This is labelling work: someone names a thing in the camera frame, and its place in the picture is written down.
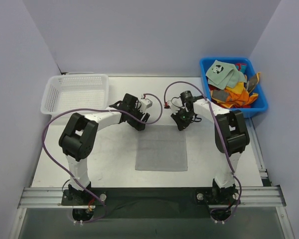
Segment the grey panda towel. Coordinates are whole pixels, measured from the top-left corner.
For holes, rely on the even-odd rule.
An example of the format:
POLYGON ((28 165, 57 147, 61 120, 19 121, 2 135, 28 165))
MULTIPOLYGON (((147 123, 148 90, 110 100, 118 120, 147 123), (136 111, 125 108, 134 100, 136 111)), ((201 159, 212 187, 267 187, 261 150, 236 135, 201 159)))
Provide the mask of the grey panda towel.
POLYGON ((135 170, 187 171, 186 138, 171 125, 154 125, 138 136, 135 170))

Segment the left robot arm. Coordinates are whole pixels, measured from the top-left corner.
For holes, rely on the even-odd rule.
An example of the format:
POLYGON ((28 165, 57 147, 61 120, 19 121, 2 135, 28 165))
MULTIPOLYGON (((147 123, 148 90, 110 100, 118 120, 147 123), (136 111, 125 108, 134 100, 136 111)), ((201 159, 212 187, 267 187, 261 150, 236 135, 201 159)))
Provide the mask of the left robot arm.
POLYGON ((79 113, 71 115, 61 137, 59 146, 69 165, 72 173, 69 181, 69 194, 80 198, 91 198, 80 185, 91 189, 91 181, 88 177, 87 157, 94 147, 98 131, 111 125, 127 122, 138 131, 145 129, 150 115, 146 112, 152 106, 152 101, 138 99, 130 94, 125 94, 123 100, 108 106, 104 112, 88 118, 79 113))

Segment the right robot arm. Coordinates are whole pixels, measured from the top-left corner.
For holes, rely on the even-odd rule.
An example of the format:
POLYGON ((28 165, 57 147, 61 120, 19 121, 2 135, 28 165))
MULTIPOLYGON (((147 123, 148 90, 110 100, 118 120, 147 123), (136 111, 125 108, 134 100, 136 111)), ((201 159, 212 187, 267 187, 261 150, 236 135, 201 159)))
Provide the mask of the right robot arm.
POLYGON ((228 110, 203 97, 180 98, 165 103, 172 110, 171 118, 179 131, 186 129, 202 116, 214 123, 215 145, 224 156, 212 182, 214 197, 230 197, 238 193, 235 183, 238 161, 250 143, 250 137, 240 110, 228 110))

